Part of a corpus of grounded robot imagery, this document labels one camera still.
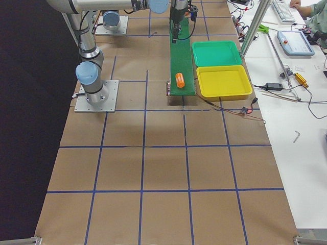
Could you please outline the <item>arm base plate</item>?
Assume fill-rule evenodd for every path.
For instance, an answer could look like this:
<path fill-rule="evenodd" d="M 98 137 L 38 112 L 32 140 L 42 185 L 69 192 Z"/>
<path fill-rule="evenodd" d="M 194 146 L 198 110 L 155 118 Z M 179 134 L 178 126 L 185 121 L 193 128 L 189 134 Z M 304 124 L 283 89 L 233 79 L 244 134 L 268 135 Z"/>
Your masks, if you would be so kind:
<path fill-rule="evenodd" d="M 117 21 L 104 21 L 103 16 L 99 17 L 95 28 L 96 36 L 125 36 L 127 33 L 128 16 L 119 16 Z"/>
<path fill-rule="evenodd" d="M 119 80 L 102 80 L 102 90 L 95 94 L 86 93 L 82 85 L 75 104 L 76 113 L 114 113 L 116 108 Z"/>

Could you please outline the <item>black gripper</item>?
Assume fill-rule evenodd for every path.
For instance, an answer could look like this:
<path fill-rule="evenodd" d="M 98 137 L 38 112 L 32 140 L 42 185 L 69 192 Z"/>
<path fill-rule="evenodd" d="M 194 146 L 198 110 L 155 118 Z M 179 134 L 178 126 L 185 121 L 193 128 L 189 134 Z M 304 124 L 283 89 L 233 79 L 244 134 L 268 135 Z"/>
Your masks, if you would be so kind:
<path fill-rule="evenodd" d="M 180 22 L 185 14 L 190 14 L 192 22 L 196 22 L 198 8 L 193 4 L 171 4 L 169 22 L 172 24 L 172 43 L 176 43 L 179 36 Z"/>

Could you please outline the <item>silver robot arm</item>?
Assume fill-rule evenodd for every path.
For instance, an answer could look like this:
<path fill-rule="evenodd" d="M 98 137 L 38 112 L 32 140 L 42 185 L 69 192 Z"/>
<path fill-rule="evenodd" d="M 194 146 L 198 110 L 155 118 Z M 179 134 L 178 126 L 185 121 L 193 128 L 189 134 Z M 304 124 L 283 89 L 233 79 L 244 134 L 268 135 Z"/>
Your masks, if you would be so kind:
<path fill-rule="evenodd" d="M 77 79 L 84 89 L 87 102 L 97 104 L 104 101 L 108 95 L 101 80 L 104 56 L 95 43 L 87 15 L 88 12 L 84 11 L 81 14 L 64 13 L 63 17 L 76 40 L 81 58 L 81 63 L 75 70 Z"/>
<path fill-rule="evenodd" d="M 191 21 L 196 22 L 198 13 L 197 6 L 191 1 L 115 1 L 115 0 L 75 0 L 75 1 L 48 1 L 48 4 L 55 10 L 66 14 L 79 14 L 88 10 L 123 10 L 131 9 L 139 11 L 150 9 L 151 11 L 162 14 L 167 9 L 170 10 L 169 25 L 172 35 L 172 43 L 176 43 L 181 32 L 180 23 L 185 18 L 185 14 L 189 13 Z"/>

